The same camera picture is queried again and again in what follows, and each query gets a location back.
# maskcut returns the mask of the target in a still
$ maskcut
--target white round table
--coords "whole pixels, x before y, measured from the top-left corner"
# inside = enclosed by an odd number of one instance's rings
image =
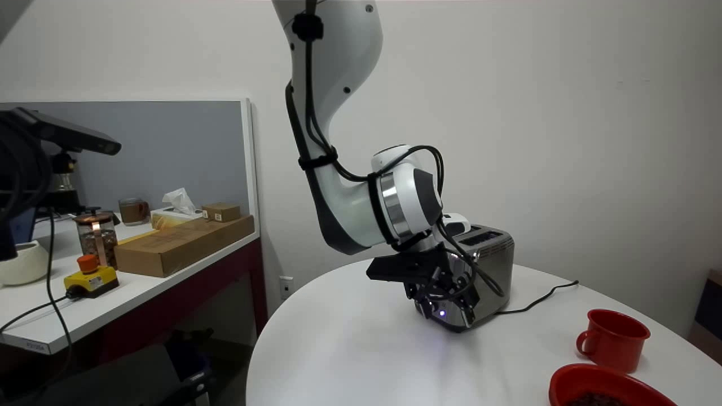
[[[678,406],[722,405],[722,367],[713,358],[587,287],[453,333],[422,318],[401,284],[367,280],[367,265],[325,274],[272,314],[253,350],[247,406],[547,406],[550,375],[587,364],[575,337],[597,308],[649,328],[635,380]],[[564,282],[514,267],[508,310]]]

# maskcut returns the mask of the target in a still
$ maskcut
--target white wall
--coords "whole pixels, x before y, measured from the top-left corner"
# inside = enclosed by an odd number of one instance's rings
[[[446,155],[446,208],[517,236],[517,261],[683,331],[722,261],[722,3],[382,0],[386,50],[332,133],[351,168],[395,142]],[[0,47],[26,92],[247,92],[268,292],[346,265],[325,249],[281,107],[263,0],[33,0]]]

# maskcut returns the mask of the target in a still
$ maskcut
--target gray partition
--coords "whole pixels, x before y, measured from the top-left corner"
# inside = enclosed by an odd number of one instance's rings
[[[51,102],[13,105],[101,130],[117,155],[76,153],[83,206],[117,208],[120,199],[159,206],[184,187],[195,206],[238,204],[250,209],[241,102]]]

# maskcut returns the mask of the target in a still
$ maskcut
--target jar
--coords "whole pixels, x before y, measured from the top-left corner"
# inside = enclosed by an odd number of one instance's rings
[[[114,267],[113,213],[83,215],[74,218],[83,256],[96,256],[98,265]]]

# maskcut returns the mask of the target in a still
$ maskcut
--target red mug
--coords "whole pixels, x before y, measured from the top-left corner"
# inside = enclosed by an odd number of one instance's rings
[[[578,350],[594,364],[629,375],[635,370],[649,330],[608,310],[587,314],[589,330],[578,337]]]

